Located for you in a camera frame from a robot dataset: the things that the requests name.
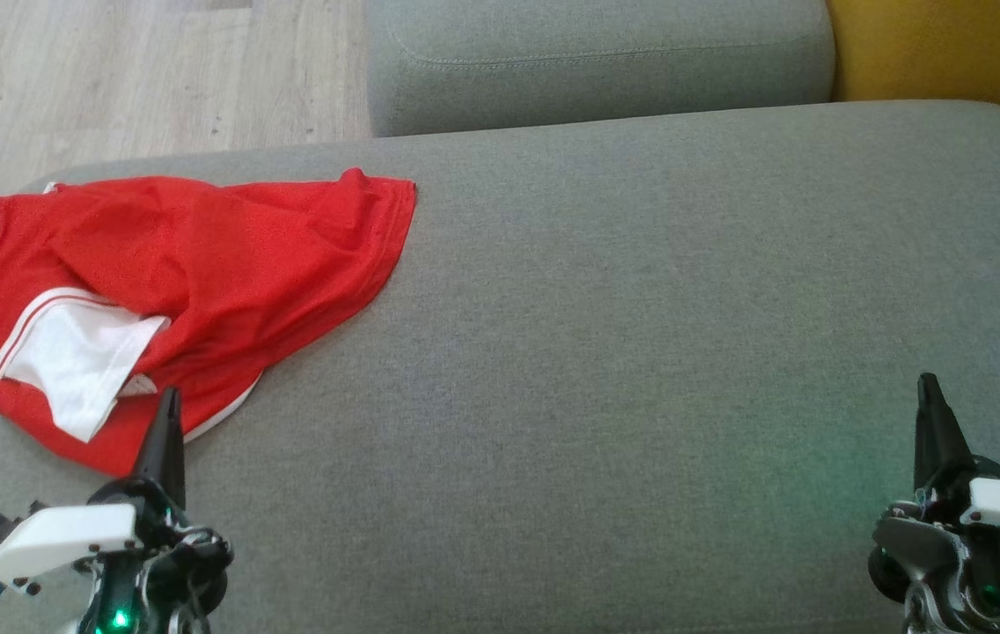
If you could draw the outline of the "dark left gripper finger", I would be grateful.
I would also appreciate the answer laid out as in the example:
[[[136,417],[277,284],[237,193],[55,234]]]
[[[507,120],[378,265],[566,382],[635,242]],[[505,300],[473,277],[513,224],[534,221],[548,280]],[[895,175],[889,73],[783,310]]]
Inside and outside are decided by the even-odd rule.
[[[136,457],[134,476],[151,479],[165,493],[173,494],[173,387],[159,397],[157,413]]]
[[[169,388],[161,401],[165,421],[165,454],[162,459],[161,486],[180,509],[187,508],[185,474],[185,438],[181,424],[181,394]]]

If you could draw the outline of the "yellow sofa backrest cushion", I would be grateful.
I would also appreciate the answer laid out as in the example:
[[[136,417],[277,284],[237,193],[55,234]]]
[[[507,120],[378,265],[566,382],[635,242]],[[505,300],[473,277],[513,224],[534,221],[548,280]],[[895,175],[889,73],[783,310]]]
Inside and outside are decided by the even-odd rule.
[[[1000,105],[1000,0],[826,0],[837,101]]]

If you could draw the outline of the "large grey sofa ottoman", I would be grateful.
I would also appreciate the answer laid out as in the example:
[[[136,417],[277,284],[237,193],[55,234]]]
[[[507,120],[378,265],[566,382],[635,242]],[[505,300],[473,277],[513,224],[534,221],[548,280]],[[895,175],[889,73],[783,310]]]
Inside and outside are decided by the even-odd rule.
[[[187,446],[214,634],[899,634],[917,378],[1000,464],[1000,106],[873,101],[141,158],[408,178],[362,313]]]

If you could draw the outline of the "grey sofa seat cushion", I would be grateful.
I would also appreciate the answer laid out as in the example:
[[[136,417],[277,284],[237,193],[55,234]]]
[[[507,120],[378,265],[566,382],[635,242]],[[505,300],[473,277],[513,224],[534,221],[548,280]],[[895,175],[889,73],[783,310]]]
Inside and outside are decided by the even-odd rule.
[[[376,136],[826,103],[826,0],[368,0]]]

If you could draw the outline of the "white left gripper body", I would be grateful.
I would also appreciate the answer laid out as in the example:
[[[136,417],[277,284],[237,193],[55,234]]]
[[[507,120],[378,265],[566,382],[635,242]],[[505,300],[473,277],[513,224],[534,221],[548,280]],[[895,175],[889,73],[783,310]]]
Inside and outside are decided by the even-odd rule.
[[[145,561],[198,530],[154,479],[117,479],[85,505],[41,508],[18,522],[0,541],[0,581],[23,586],[94,557]]]

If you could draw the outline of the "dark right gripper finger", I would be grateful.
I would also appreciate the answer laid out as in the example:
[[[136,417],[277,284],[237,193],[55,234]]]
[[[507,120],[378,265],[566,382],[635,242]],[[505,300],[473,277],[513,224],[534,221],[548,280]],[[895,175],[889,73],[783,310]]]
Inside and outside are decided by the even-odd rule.
[[[938,377],[922,373],[917,381],[917,413],[915,413],[914,470],[912,486],[923,489],[938,471],[942,458],[935,440],[933,405],[939,392]]]
[[[936,374],[928,376],[929,485],[963,485],[976,474],[974,454]]]

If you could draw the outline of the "red shorts white trim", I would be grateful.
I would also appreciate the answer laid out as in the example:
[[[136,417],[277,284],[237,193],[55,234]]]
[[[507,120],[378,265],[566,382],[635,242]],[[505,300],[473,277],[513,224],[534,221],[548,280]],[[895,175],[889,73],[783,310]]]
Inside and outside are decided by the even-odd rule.
[[[270,366],[375,299],[416,202],[413,181],[356,168],[315,183],[65,186],[75,193],[58,253],[98,293],[170,321],[131,386],[181,389],[190,439],[229,417]]]

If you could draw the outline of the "red basketball jersey white sleeves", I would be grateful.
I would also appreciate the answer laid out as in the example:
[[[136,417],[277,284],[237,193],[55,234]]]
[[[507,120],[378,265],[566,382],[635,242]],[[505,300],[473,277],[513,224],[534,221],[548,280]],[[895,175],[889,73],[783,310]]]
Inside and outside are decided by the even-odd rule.
[[[73,186],[0,196],[0,414],[57,456],[130,471],[146,430],[117,409],[155,387],[136,367],[170,321],[123,308],[58,253]]]

